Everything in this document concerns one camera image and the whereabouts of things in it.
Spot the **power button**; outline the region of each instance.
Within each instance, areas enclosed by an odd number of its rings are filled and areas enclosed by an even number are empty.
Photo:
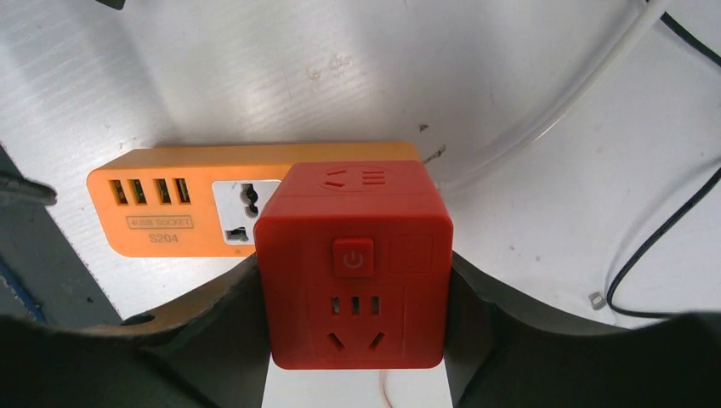
[[[333,273],[338,278],[373,275],[373,239],[359,237],[333,240]]]

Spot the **red cube socket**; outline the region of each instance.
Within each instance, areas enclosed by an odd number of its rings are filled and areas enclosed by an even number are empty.
[[[440,363],[453,225],[423,164],[296,164],[254,234],[278,366]]]

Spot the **black cable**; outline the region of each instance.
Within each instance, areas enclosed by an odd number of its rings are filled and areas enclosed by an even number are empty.
[[[706,46],[703,42],[699,41],[698,38],[694,37],[693,34],[691,34],[688,30],[686,30],[682,25],[680,25],[669,13],[664,13],[661,16],[661,21],[663,24],[665,24],[668,28],[671,29],[679,38],[684,40],[687,44],[689,44],[693,49],[701,53],[703,56],[711,60],[714,64],[721,67],[721,56],[714,53],[712,49]]]
[[[616,293],[616,289],[618,289],[618,286],[621,284],[621,281],[623,281],[623,278],[628,275],[628,272],[633,268],[633,266],[641,259],[641,257],[644,256],[644,254],[654,245],[656,242],[661,239],[661,237],[666,234],[681,218],[688,213],[691,208],[695,207],[696,204],[699,203],[699,201],[703,200],[703,197],[705,197],[711,190],[713,190],[714,187],[716,187],[716,184],[718,184],[718,181],[721,180],[721,167],[716,170],[716,172],[711,176],[711,178],[701,187],[700,190],[696,192],[681,208],[679,208],[668,220],[666,220],[663,225],[656,230],[651,236],[639,247],[639,249],[636,250],[636,252],[626,261],[626,264],[623,265],[623,268],[621,268],[620,271],[618,271],[618,274],[616,277],[613,278],[609,285],[609,290],[606,293],[606,302],[608,303],[609,307],[613,309],[615,312],[620,313],[622,315],[626,316],[633,316],[633,317],[645,317],[649,319],[666,319],[669,318],[675,313],[663,313],[663,312],[639,312],[636,310],[628,310],[624,308],[619,308],[615,304],[613,304],[613,295]]]
[[[665,24],[668,28],[671,29],[678,37],[680,37],[682,40],[684,40],[687,44],[689,44],[693,49],[701,53],[703,56],[711,60],[714,64],[718,65],[719,68],[721,68],[721,56],[713,52],[712,49],[706,46],[703,42],[699,41],[698,38],[694,37],[693,34],[691,34],[688,30],[686,30],[682,25],[680,25],[669,13],[664,13],[661,16],[661,21],[663,24]],[[639,312],[636,310],[628,310],[624,308],[619,308],[615,304],[613,304],[613,295],[616,293],[616,289],[618,289],[618,286],[621,284],[621,281],[623,281],[623,278],[628,275],[628,272],[631,270],[631,268],[641,259],[641,257],[644,256],[644,254],[654,245],[656,242],[661,239],[661,237],[666,234],[681,218],[686,215],[688,211],[691,210],[691,208],[695,207],[696,204],[699,203],[705,197],[711,190],[713,190],[713,187],[718,184],[718,181],[721,179],[721,168],[716,171],[716,173],[713,174],[713,176],[701,187],[700,190],[694,194],[681,208],[676,211],[671,218],[669,218],[663,225],[656,230],[639,249],[636,250],[636,252],[626,261],[626,264],[623,265],[623,268],[618,271],[618,274],[613,278],[609,285],[609,290],[606,293],[606,302],[608,303],[609,307],[614,310],[617,313],[620,313],[622,315],[626,316],[633,316],[633,317],[644,317],[647,319],[666,319],[673,315],[674,313],[665,313],[665,312]]]

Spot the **white cable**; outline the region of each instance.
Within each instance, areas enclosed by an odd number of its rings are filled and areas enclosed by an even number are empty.
[[[388,399],[388,390],[386,389],[386,382],[388,381],[388,370],[381,370],[378,372],[378,388],[381,393],[381,400],[383,401],[383,408],[393,408]]]
[[[666,9],[672,1],[673,0],[650,0],[639,16],[636,17],[636,20],[633,21],[609,53],[601,60],[596,69],[573,91],[568,99],[561,103],[558,109],[552,110],[550,114],[544,115],[546,119],[540,125],[534,127],[522,139],[511,142],[511,145],[501,143],[489,146],[485,150],[490,151],[484,152],[484,154],[481,155],[478,164],[473,165],[457,179],[451,182],[440,183],[439,187],[441,192],[448,196],[465,190],[465,188],[474,181],[509,162],[521,151],[543,137],[543,135],[551,130],[556,123],[563,119],[563,117],[578,104],[583,96],[598,83],[610,68],[631,53],[631,50],[638,45],[644,34],[666,12]]]

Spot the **usb port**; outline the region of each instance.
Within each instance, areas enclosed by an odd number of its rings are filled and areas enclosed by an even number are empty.
[[[170,204],[170,193],[167,191],[167,183],[164,178],[156,178],[156,189],[161,204]]]
[[[176,178],[175,187],[178,188],[178,198],[183,204],[190,204],[190,193],[188,192],[188,185],[185,184],[185,178]]]
[[[135,204],[147,204],[148,201],[145,199],[145,192],[143,192],[143,185],[140,184],[140,180],[129,180],[130,185],[133,186],[133,193],[135,194]]]
[[[125,191],[122,190],[122,183],[120,180],[111,180],[111,189],[117,204],[120,206],[126,206],[128,204],[128,198],[125,196]]]

